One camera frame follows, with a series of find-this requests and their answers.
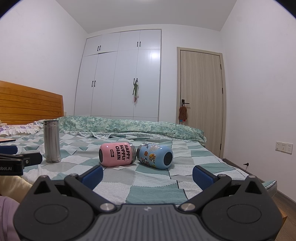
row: white wall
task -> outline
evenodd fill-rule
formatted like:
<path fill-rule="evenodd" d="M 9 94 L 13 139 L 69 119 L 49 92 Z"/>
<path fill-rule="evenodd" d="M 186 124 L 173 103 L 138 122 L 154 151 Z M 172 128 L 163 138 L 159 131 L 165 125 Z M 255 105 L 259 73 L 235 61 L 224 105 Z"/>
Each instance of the white wall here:
<path fill-rule="evenodd" d="M 228 98 L 225 157 L 296 201 L 296 19 L 271 0 L 237 0 L 221 30 Z M 293 154 L 275 142 L 294 144 Z"/>
<path fill-rule="evenodd" d="M 176 122 L 177 104 L 177 47 L 213 52 L 222 51 L 220 32 L 174 24 L 137 25 L 91 33 L 93 37 L 105 33 L 158 28 L 162 30 L 161 83 L 159 121 Z"/>
<path fill-rule="evenodd" d="M 55 0 L 23 0 L 0 19 L 0 80 L 63 95 L 74 114 L 87 33 Z"/>

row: hanging towel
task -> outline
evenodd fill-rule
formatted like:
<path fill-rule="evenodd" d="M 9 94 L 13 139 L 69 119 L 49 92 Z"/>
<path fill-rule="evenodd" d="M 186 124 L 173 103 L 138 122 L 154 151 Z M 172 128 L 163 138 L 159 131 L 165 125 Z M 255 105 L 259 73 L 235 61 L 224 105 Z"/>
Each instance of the hanging towel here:
<path fill-rule="evenodd" d="M 187 120 L 187 108 L 181 106 L 179 109 L 179 120 Z"/>

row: wooden floor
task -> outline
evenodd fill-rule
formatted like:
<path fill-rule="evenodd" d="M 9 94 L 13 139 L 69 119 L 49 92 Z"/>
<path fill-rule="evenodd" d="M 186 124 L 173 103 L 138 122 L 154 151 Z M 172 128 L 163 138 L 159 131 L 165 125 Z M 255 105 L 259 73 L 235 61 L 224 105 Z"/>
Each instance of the wooden floor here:
<path fill-rule="evenodd" d="M 272 199 L 288 215 L 276 241 L 296 241 L 296 203 L 279 192 Z"/>

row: baseboard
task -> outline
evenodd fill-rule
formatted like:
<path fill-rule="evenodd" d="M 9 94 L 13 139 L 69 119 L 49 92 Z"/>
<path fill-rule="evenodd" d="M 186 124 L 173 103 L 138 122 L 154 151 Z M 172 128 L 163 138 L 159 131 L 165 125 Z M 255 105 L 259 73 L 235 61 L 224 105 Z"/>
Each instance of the baseboard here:
<path fill-rule="evenodd" d="M 246 172 L 247 174 L 249 175 L 253 175 L 252 173 L 242 169 L 240 166 L 236 165 L 235 163 L 233 163 L 232 161 L 226 159 L 226 158 L 223 158 L 222 159 L 225 163 L 227 163 L 228 165 L 230 166 L 233 166 L 233 167 L 236 167 L 236 168 L 239 168 L 241 169 L 242 171 Z M 292 200 L 291 198 L 289 198 L 288 196 L 286 196 L 285 194 L 283 194 L 282 192 L 280 192 L 279 190 L 277 190 L 277 193 L 276 195 L 282 199 L 285 199 L 286 202 L 289 203 L 289 205 L 293 206 L 295 209 L 296 209 L 296 202 L 294 200 Z"/>

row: checkered bedsheet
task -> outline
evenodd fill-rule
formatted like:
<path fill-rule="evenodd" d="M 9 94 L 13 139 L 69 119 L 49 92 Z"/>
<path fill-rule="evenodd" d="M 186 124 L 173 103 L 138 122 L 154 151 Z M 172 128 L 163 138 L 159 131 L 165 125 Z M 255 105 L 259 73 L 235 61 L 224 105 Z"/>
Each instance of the checkered bedsheet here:
<path fill-rule="evenodd" d="M 18 153 L 37 150 L 44 156 L 43 131 L 28 136 L 14 136 L 16 142 L 3 145 L 17 145 Z M 232 179 L 244 180 L 247 173 L 224 163 L 200 143 L 170 138 L 143 139 L 136 136 L 96 139 L 60 133 L 62 160 L 24 168 L 22 176 L 34 183 L 40 175 L 48 175 L 52 180 L 60 180 L 71 173 L 82 174 L 99 164 L 98 152 L 103 143 L 131 142 L 137 148 L 144 142 L 167 145 L 173 150 L 173 164 L 169 169 L 158 170 L 145 166 L 136 160 L 127 166 L 104 168 L 103 181 L 94 189 L 96 193 L 114 204 L 181 204 L 200 193 L 201 188 L 193 182 L 192 169 L 201 165 L 211 173 L 227 174 Z"/>

